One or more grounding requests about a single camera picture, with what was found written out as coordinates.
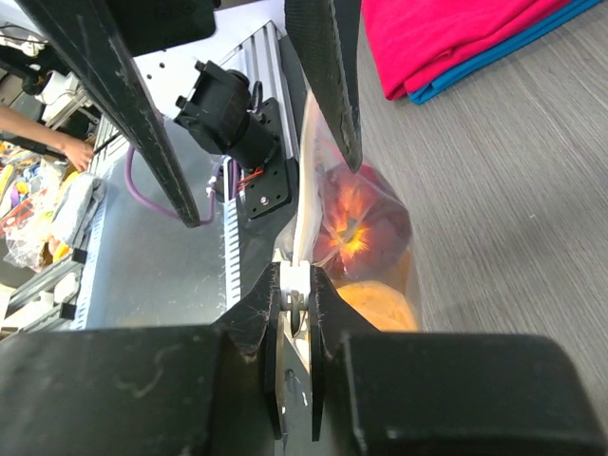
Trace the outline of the clear zip top bag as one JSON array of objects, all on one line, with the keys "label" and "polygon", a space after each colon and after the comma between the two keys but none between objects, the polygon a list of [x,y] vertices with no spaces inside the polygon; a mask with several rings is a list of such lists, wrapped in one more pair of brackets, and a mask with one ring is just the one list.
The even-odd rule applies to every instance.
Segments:
[{"label": "clear zip top bag", "polygon": [[344,299],[376,329],[421,328],[420,289],[409,211],[370,164],[352,172],[319,104],[307,95],[299,151],[295,216],[275,240],[286,336],[310,364],[313,267],[325,271]]}]

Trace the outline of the person hand in background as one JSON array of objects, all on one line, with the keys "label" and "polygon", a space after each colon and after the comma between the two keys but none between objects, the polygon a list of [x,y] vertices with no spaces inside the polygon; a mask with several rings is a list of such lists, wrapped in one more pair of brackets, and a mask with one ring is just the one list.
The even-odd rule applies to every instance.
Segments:
[{"label": "person hand in background", "polygon": [[79,172],[86,171],[94,157],[94,149],[90,144],[72,138],[68,138],[60,150]]}]

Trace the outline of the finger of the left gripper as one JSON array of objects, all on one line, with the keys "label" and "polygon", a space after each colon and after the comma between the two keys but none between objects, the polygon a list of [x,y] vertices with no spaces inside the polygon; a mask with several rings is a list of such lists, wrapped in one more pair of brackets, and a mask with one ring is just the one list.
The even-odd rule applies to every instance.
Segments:
[{"label": "finger of the left gripper", "polygon": [[103,113],[137,147],[187,227],[200,214],[161,115],[153,106],[105,1],[24,0],[18,3],[73,70]]},{"label": "finger of the left gripper", "polygon": [[352,172],[363,162],[357,48],[359,0],[286,0],[285,29]]}]

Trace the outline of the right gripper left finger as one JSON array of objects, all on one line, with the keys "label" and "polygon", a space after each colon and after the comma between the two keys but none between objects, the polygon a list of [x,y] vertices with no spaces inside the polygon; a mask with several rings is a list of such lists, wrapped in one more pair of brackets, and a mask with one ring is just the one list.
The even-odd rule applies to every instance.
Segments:
[{"label": "right gripper left finger", "polygon": [[271,455],[279,267],[208,325],[31,332],[1,344],[5,455]]}]

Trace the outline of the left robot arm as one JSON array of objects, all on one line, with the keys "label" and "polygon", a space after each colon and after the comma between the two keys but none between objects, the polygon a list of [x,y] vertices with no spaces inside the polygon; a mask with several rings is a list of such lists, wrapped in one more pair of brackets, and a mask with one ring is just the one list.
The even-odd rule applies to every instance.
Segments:
[{"label": "left robot arm", "polygon": [[[177,217],[199,211],[134,58],[211,37],[217,1],[24,1],[21,9],[83,82],[104,114],[139,149]],[[351,171],[363,160],[356,51],[357,1],[288,1],[286,31],[338,149]],[[193,94],[179,97],[177,121],[206,152],[245,170],[279,154],[260,92],[246,77],[197,63]]]}]

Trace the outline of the person forearm in background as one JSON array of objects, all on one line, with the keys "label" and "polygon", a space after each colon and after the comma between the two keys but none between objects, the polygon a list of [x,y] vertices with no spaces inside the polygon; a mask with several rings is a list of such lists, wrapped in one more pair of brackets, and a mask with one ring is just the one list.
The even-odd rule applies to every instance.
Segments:
[{"label": "person forearm in background", "polygon": [[1,130],[57,150],[62,150],[66,144],[60,132],[51,130],[3,105],[1,106]]}]

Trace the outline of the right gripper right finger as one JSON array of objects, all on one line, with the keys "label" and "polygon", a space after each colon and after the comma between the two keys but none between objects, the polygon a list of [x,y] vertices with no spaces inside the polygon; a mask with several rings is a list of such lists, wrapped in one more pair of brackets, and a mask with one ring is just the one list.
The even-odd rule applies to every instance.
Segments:
[{"label": "right gripper right finger", "polygon": [[335,455],[603,455],[574,363],[535,334],[380,332],[311,270],[312,437]]}]

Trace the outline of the yellow fake fruit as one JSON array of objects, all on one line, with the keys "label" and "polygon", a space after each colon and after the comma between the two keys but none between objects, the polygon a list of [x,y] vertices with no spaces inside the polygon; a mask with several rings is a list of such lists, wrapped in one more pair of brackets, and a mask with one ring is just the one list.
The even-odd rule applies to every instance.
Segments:
[{"label": "yellow fake fruit", "polygon": [[407,249],[379,279],[335,281],[340,297],[376,329],[383,332],[418,332],[422,299],[412,252]]}]

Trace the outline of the dark red fake fruit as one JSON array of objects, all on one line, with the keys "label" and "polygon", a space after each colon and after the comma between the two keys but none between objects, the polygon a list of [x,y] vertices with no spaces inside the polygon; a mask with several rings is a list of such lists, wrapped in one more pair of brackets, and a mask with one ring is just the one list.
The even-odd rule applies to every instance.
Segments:
[{"label": "dark red fake fruit", "polygon": [[357,173],[337,165],[320,180],[322,221],[313,264],[338,281],[377,278],[407,250],[409,212],[370,165]]}]

